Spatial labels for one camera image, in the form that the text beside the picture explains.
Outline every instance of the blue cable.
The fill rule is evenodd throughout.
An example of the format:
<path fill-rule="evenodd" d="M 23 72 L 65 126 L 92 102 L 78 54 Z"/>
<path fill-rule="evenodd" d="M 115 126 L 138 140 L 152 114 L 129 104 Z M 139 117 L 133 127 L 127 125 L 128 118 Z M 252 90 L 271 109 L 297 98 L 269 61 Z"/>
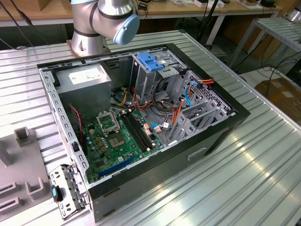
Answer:
<path fill-rule="evenodd" d="M 190 102 L 190 100 L 189 100 L 189 98 L 188 98 L 188 89 L 189 89 L 190 86 L 197 86 L 197 85 L 198 85 L 198 84 L 193 83 L 193 84 L 189 85 L 189 86 L 186 88 L 186 90 L 185 90 L 185 98 L 186 98 L 186 102 L 188 103 L 189 106 L 192 106 L 192 104 L 191 104 L 191 102 Z"/>
<path fill-rule="evenodd" d="M 156 126 L 164 127 L 164 126 L 162 126 L 162 125 L 160 125 L 160 124 L 153 124 L 153 125 L 150 127 L 150 129 L 153 130 Z"/>
<path fill-rule="evenodd" d="M 153 124 L 150 129 L 153 130 L 156 126 L 159 126 L 159 124 Z"/>

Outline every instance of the blue tab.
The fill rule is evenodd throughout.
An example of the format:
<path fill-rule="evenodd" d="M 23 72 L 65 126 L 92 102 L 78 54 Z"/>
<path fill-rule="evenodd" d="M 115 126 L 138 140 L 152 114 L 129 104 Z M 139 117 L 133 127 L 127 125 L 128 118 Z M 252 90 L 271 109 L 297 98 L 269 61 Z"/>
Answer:
<path fill-rule="evenodd" d="M 156 61 L 155 57 L 153 57 L 149 53 L 138 53 L 137 56 L 150 72 L 161 70 L 164 68 L 164 66 L 159 64 Z"/>
<path fill-rule="evenodd" d="M 55 188 L 52 189 L 52 195 L 56 196 L 56 189 Z"/>

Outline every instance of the wooden workbench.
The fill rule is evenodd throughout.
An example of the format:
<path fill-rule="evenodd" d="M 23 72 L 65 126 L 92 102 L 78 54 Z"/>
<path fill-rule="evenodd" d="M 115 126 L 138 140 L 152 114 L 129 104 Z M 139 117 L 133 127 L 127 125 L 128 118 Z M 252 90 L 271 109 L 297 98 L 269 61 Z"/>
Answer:
<path fill-rule="evenodd" d="M 26 25 L 17 11 L 12 6 L 7 6 L 7 9 L 18 21 L 20 25 Z M 281 7 L 264 8 L 262 9 L 247 9 L 238 4 L 236 0 L 231 0 L 231 3 L 225 4 L 223 8 L 216 8 L 213 16 L 218 16 L 214 25 L 212 33 L 209 36 L 207 44 L 212 44 L 225 16 L 229 15 L 253 15 L 253 14 L 272 14 L 275 17 L 280 11 Z M 73 23 L 71 4 L 68 0 L 51 0 L 49 4 L 41 11 L 23 10 L 23 12 L 32 20 L 34 25 L 43 24 L 69 24 Z M 177 6 L 172 2 L 150 2 L 148 4 L 148 19 L 159 18 L 180 18 L 180 17 L 198 17 L 203 16 L 205 8 L 200 8 L 194 4 L 187 4 L 186 6 Z M 145 11 L 140 10 L 141 19 L 145 18 Z M 9 18 L 3 9 L 0 9 L 0 26 L 14 26 L 13 21 Z"/>

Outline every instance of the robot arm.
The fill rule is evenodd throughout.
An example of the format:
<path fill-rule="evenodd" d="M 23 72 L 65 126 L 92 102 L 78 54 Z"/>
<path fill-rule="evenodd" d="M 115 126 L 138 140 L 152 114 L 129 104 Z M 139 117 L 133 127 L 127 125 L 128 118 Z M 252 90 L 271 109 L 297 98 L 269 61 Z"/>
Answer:
<path fill-rule="evenodd" d="M 74 34 L 71 47 L 78 56 L 108 52 L 105 38 L 128 44 L 139 28 L 131 0 L 71 0 Z"/>

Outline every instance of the red cable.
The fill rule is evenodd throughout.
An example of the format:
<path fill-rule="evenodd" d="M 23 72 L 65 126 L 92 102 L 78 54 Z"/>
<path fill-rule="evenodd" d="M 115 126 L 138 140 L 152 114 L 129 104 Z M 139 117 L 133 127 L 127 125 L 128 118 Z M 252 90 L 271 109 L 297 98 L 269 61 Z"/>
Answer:
<path fill-rule="evenodd" d="M 75 113 L 77 115 L 77 118 L 79 120 L 80 144 L 82 145 L 83 144 L 83 130 L 82 130 L 82 125 L 81 125 L 81 120 L 80 120 L 79 112 L 72 105 L 70 105 L 70 108 L 72 108 L 75 111 Z"/>

